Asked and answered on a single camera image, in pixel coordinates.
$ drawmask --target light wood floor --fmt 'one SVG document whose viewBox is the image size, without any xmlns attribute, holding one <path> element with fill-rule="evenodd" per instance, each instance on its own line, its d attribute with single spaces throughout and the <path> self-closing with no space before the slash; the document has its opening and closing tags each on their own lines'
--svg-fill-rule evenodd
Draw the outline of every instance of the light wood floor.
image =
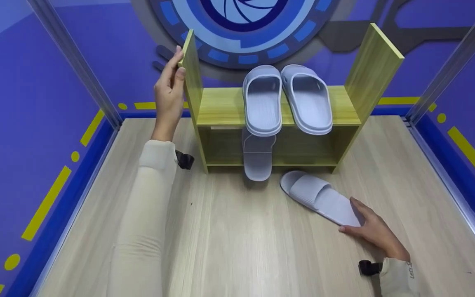
<svg viewBox="0 0 475 297">
<path fill-rule="evenodd" d="M 40 295 L 105 296 L 111 247 L 154 120 L 126 120 Z M 189 119 L 177 149 L 198 156 Z M 475 297 L 475 237 L 401 120 L 371 117 L 338 173 L 339 192 L 373 207 L 407 246 L 422 296 Z M 371 246 L 338 233 L 279 187 L 239 172 L 178 170 L 166 227 L 164 288 L 172 297 L 379 296 L 357 263 Z"/>
</svg>

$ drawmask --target sleeve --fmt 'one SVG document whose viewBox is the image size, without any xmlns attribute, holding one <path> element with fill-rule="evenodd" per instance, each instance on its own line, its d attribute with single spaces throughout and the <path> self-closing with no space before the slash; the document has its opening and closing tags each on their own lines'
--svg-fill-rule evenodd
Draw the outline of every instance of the sleeve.
<svg viewBox="0 0 475 297">
<path fill-rule="evenodd" d="M 419 297 L 417 279 L 410 262 L 385 258 L 381 278 L 383 297 Z"/>
<path fill-rule="evenodd" d="M 113 247 L 108 297 L 161 297 L 161 253 L 172 184 L 175 145 L 148 141 Z"/>
</svg>

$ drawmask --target blue baseboard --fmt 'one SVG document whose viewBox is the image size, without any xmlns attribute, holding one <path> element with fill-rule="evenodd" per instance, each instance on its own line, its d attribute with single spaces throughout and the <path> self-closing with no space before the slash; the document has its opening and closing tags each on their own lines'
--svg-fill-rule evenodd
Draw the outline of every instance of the blue baseboard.
<svg viewBox="0 0 475 297">
<path fill-rule="evenodd" d="M 371 112 L 372 116 L 405 116 L 411 109 L 412 105 L 407 106 L 377 106 Z"/>
<path fill-rule="evenodd" d="M 416 126 L 475 213 L 475 175 L 434 122 L 424 116 Z"/>
<path fill-rule="evenodd" d="M 142 111 L 140 113 L 120 113 L 120 117 L 122 118 L 122 120 L 125 120 L 127 118 L 155 118 L 157 117 L 157 112 L 155 111 L 155 109 L 151 109 L 148 111 Z M 181 117 L 190 117 L 190 111 L 188 109 L 185 109 Z"/>
<path fill-rule="evenodd" d="M 49 221 L 45 224 L 45 228 L 38 237 L 29 257 L 8 290 L 7 296 L 26 297 L 32 292 L 79 198 L 91 179 L 91 175 L 98 165 L 100 157 L 106 149 L 109 139 L 111 139 L 111 135 L 113 135 L 113 128 L 108 123 L 102 124 L 97 130 L 87 154 L 74 173 L 71 182 L 67 185 L 65 192 L 61 197 L 58 197 L 58 205 L 54 209 Z"/>
</svg>

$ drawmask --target shoe rack shelf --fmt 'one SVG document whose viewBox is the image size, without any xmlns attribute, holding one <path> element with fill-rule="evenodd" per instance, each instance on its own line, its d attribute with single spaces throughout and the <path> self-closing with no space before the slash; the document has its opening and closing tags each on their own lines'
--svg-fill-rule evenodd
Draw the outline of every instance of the shoe rack shelf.
<svg viewBox="0 0 475 297">
<path fill-rule="evenodd" d="M 203 88 L 195 36 L 190 30 L 179 66 L 186 68 L 185 94 L 205 172 L 243 166 L 241 130 L 245 104 L 241 88 Z M 371 23 L 344 86 L 328 86 L 333 129 L 302 132 L 282 92 L 282 129 L 272 150 L 274 167 L 327 167 L 334 171 L 380 100 L 404 57 Z"/>
</svg>

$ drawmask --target slipper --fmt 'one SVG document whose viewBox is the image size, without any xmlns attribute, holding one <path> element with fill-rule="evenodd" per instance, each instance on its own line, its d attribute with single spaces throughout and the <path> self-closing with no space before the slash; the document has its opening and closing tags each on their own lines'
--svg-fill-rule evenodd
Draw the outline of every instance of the slipper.
<svg viewBox="0 0 475 297">
<path fill-rule="evenodd" d="M 243 81 L 245 124 L 257 137 L 271 137 L 281 130 L 281 77 L 270 65 L 252 69 Z"/>
<path fill-rule="evenodd" d="M 267 180 L 272 172 L 272 146 L 276 135 L 257 137 L 243 128 L 241 142 L 245 175 L 252 181 Z"/>
<path fill-rule="evenodd" d="M 326 83 L 311 69 L 296 64 L 285 66 L 281 77 L 296 126 L 311 135 L 329 133 L 333 117 Z"/>
<path fill-rule="evenodd" d="M 333 190 L 331 184 L 303 171 L 290 171 L 280 180 L 283 191 L 296 202 L 342 226 L 360 227 L 351 201 Z"/>
</svg>

